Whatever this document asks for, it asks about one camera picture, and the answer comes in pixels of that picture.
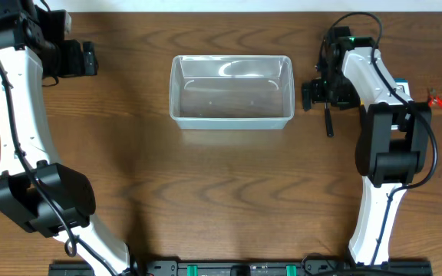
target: clear plastic container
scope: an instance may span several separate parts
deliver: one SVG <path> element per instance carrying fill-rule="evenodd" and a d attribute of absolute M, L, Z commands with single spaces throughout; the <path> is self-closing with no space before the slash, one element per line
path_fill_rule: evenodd
<path fill-rule="evenodd" d="M 182 129 L 282 129 L 295 112 L 286 56 L 177 56 L 170 115 Z"/>

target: black cable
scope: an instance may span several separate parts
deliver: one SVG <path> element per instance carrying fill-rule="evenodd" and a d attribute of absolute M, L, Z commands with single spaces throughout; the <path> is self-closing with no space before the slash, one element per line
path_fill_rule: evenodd
<path fill-rule="evenodd" d="M 86 244 L 86 242 L 82 241 L 79 236 L 75 237 L 75 238 L 76 238 L 76 241 L 78 242 L 78 244 L 83 246 L 84 250 L 86 250 L 91 255 L 91 257 L 95 258 L 98 262 L 100 262 L 100 264 L 103 265 L 107 269 L 107 271 L 110 273 L 110 275 L 115 276 L 115 273 L 112 270 L 112 268 L 105 262 L 105 260 L 102 257 L 100 257 L 97 253 L 95 253 L 95 251 L 93 251 L 93 249 L 91 249 L 90 246 L 88 246 Z M 66 245 L 66 247 L 68 247 L 69 240 L 66 241 L 65 245 Z"/>
<path fill-rule="evenodd" d="M 337 271 L 325 271 L 314 274 L 313 276 L 333 276 L 333 275 L 407 276 L 407 274 L 402 274 L 392 271 L 382 271 L 379 269 L 370 269 L 370 268 L 351 268 L 351 269 L 342 269 Z"/>
<path fill-rule="evenodd" d="M 53 86 L 56 86 L 56 85 L 58 85 L 59 84 L 59 78 L 58 78 L 58 76 L 51 76 L 53 79 L 54 79 L 54 83 L 53 84 L 48 84 L 48 85 L 43 85 L 42 84 L 42 86 L 43 87 L 53 87 Z"/>
<path fill-rule="evenodd" d="M 12 100 L 12 93 L 10 88 L 10 83 L 8 81 L 8 78 L 6 77 L 6 73 L 3 70 L 2 66 L 0 65 L 0 76 L 2 79 L 2 85 L 5 89 L 5 95 L 6 95 L 6 105 L 8 107 L 8 118 L 9 118 L 9 128 L 10 133 L 12 135 L 12 142 L 13 147 L 15 148 L 15 155 L 18 157 L 18 160 L 21 163 L 21 166 L 23 167 L 23 170 L 25 171 L 25 174 L 27 175 L 28 179 L 30 180 L 31 184 L 35 187 L 37 192 L 40 194 L 40 196 L 43 198 L 43 200 L 49 204 L 52 211 L 55 213 L 55 215 L 58 217 L 59 221 L 64 227 L 64 230 L 69 236 L 70 243 L 71 243 L 71 251 L 69 251 L 69 247 L 67 245 L 64 245 L 64 250 L 66 251 L 66 254 L 68 254 L 69 257 L 76 256 L 76 240 L 74 239 L 74 235 L 71 231 L 71 227 L 69 224 L 64 220 L 63 215 L 61 214 L 61 211 L 59 211 L 58 207 L 54 204 L 54 202 L 50 199 L 49 195 L 46 193 L 44 188 L 41 185 L 41 181 L 37 180 L 34 176 L 34 174 L 30 170 L 30 166 L 28 165 L 28 161 L 25 158 L 25 154 L 20 148 L 20 143 L 18 141 L 18 134 L 16 130 L 16 123 L 15 123 L 15 113 L 13 111 L 13 100 Z"/>
<path fill-rule="evenodd" d="M 378 65 L 376 64 L 376 59 L 374 58 L 374 53 L 376 52 L 376 48 L 378 47 L 380 40 L 381 40 L 381 36 L 383 35 L 383 24 L 381 23 L 380 18 L 378 18 L 376 15 L 373 15 L 370 12 L 365 12 L 365 11 L 357 11 L 357 12 L 351 12 L 348 13 L 344 16 L 342 16 L 341 18 L 339 18 L 327 31 L 327 34 L 330 32 L 330 30 L 335 27 L 340 21 L 342 21 L 343 19 L 352 16 L 352 15 L 366 15 L 369 16 L 371 18 L 373 18 L 377 23 L 378 26 L 380 28 L 378 37 L 376 39 L 376 42 L 374 43 L 372 49 L 371 49 L 371 63 L 373 65 L 374 70 L 376 71 L 376 73 L 378 74 L 378 76 L 380 77 L 381 81 L 383 81 L 384 85 L 387 87 L 387 89 L 390 91 L 390 94 L 393 95 L 397 100 L 399 100 L 403 105 L 405 105 L 407 107 L 407 109 L 411 112 L 411 114 L 420 122 L 424 125 L 424 128 L 426 129 L 427 135 L 430 138 L 430 142 L 432 144 L 432 150 L 433 150 L 433 161 L 432 164 L 430 166 L 430 170 L 429 173 L 426 175 L 426 177 L 424 177 L 424 179 L 422 179 L 420 182 L 415 183 L 415 184 L 404 184 L 402 187 L 393 189 L 390 192 L 390 195 L 388 195 L 388 201 L 387 201 L 387 207 L 385 209 L 384 212 L 384 217 L 383 217 L 383 222 L 381 223 L 381 230 L 380 230 L 380 235 L 378 237 L 377 240 L 377 244 L 376 244 L 376 249 L 374 250 L 374 254 L 373 257 L 371 259 L 371 265 L 374 265 L 374 262 L 376 261 L 376 257 L 378 255 L 378 251 L 380 248 L 380 244 L 381 244 L 381 240 L 383 238 L 383 234 L 384 234 L 384 229 L 386 226 L 386 221 L 388 219 L 388 213 L 390 212 L 390 207 L 391 207 L 391 203 L 393 202 L 393 197 L 395 195 L 395 193 L 403 191 L 403 190 L 407 190 L 407 189 L 415 189 L 417 187 L 422 186 L 423 184 L 425 184 L 427 181 L 429 181 L 434 172 L 436 171 L 436 167 L 437 167 L 437 141 L 436 141 L 436 137 L 434 136 L 434 132 L 433 130 L 430 128 L 429 123 L 427 123 L 426 119 L 414 108 L 413 105 L 411 105 L 410 103 L 408 103 L 406 100 L 404 100 L 402 97 L 397 95 L 397 91 L 391 87 L 391 85 L 388 83 L 388 81 L 386 80 L 386 78 L 383 76 L 383 74 L 381 73 Z M 319 61 L 320 62 L 322 60 L 322 50 L 323 50 L 323 44 L 324 42 L 322 42 L 322 45 L 320 46 L 320 52 L 319 52 Z"/>
<path fill-rule="evenodd" d="M 47 4 L 47 2 L 45 0 L 40 0 L 40 2 L 45 6 L 45 8 L 47 9 L 47 12 L 51 12 L 51 8 L 49 7 L 49 5 Z"/>

